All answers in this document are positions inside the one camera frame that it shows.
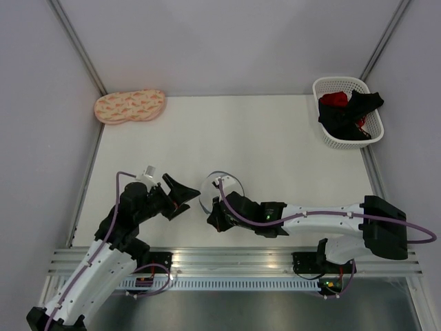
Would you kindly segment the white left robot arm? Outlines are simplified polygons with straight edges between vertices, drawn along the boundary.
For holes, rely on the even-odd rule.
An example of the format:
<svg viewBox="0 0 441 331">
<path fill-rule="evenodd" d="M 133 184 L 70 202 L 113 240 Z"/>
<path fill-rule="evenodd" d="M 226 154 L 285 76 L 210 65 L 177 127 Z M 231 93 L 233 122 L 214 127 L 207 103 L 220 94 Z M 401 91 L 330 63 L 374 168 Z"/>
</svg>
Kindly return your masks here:
<svg viewBox="0 0 441 331">
<path fill-rule="evenodd" d="M 162 176 L 170 189 L 146 174 L 116 188 L 115 204 L 99 225 L 94 240 L 65 285 L 44 307 L 26 316 L 31 330 L 85 330 L 86 320 L 97 312 L 132 273 L 153 267 L 150 246 L 138 239 L 139 226 L 157 215 L 172 220 L 189 209 L 198 190 Z"/>
</svg>

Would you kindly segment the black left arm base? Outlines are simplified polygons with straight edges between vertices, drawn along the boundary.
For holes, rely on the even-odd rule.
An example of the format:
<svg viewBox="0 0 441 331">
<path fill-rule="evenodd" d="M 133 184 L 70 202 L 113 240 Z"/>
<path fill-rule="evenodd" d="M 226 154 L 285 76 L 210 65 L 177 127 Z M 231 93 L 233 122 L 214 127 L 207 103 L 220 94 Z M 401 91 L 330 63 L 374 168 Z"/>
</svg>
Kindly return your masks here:
<svg viewBox="0 0 441 331">
<path fill-rule="evenodd" d="M 136 261 L 134 274 L 166 274 L 172 266 L 171 252 L 141 252 L 132 255 Z"/>
</svg>

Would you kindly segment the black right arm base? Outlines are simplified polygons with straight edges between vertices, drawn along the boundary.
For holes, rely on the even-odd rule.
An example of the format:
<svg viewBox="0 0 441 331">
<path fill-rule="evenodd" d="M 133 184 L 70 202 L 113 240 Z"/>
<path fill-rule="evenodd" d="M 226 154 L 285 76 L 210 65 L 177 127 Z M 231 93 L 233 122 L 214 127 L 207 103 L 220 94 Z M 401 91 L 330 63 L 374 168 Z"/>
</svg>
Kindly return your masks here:
<svg viewBox="0 0 441 331">
<path fill-rule="evenodd" d="M 324 274 L 324 268 L 317 262 L 316 252 L 293 252 L 291 255 L 295 274 Z"/>
</svg>

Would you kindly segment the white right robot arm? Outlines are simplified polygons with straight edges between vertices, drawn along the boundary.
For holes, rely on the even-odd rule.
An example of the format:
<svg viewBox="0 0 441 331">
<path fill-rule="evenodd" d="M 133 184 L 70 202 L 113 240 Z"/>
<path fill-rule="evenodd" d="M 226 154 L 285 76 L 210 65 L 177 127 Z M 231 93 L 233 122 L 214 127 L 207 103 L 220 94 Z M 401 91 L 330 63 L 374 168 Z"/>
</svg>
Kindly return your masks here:
<svg viewBox="0 0 441 331">
<path fill-rule="evenodd" d="M 331 272 L 357 257 L 374 256 L 407 259 L 406 214 L 375 195 L 362 203 L 319 210 L 283 202 L 257 203 L 231 192 L 212 200 L 207 223 L 218 232 L 234 227 L 251 230 L 274 239 L 304 232 L 325 234 L 314 256 L 316 267 Z"/>
</svg>

